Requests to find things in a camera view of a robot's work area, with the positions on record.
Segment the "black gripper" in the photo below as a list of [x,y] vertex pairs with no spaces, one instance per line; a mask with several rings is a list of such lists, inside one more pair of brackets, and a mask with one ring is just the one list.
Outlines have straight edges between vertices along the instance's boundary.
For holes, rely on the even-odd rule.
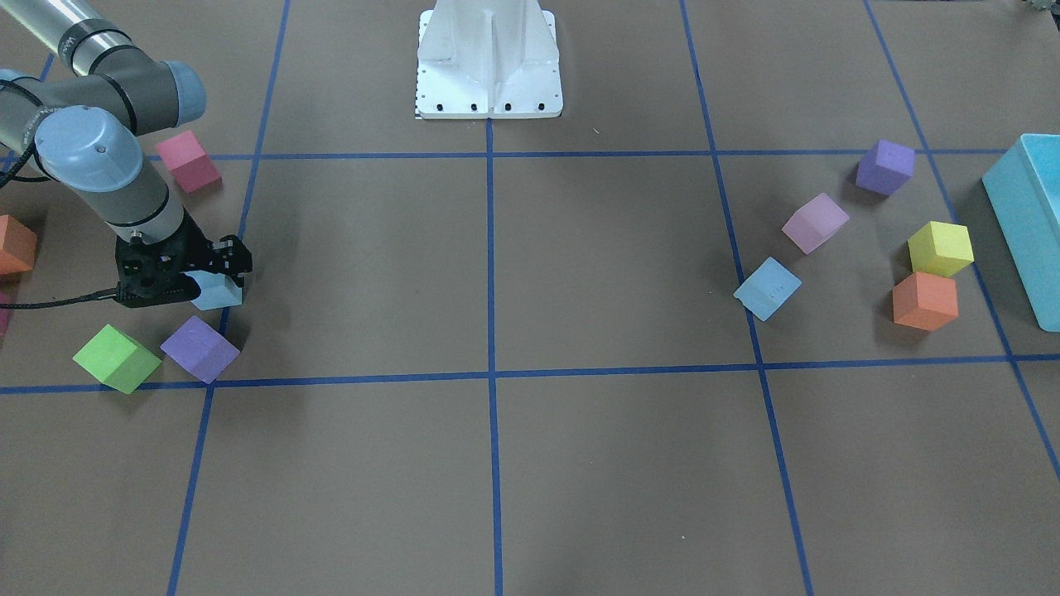
[[166,240],[116,240],[118,285],[114,301],[126,308],[147,308],[191,301],[201,288],[189,271],[212,271],[242,279],[253,271],[253,255],[238,235],[217,242],[206,238],[195,220],[183,215]]

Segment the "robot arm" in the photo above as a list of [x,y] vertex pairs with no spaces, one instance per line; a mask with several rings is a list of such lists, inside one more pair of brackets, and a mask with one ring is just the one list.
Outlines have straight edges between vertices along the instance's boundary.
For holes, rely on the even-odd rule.
[[241,305],[253,255],[238,236],[204,236],[139,141],[202,116],[198,74],[186,63],[153,60],[86,1],[4,1],[2,8],[75,72],[43,82],[4,69],[2,145],[17,159],[2,181],[56,181],[116,233],[116,287],[80,302]]

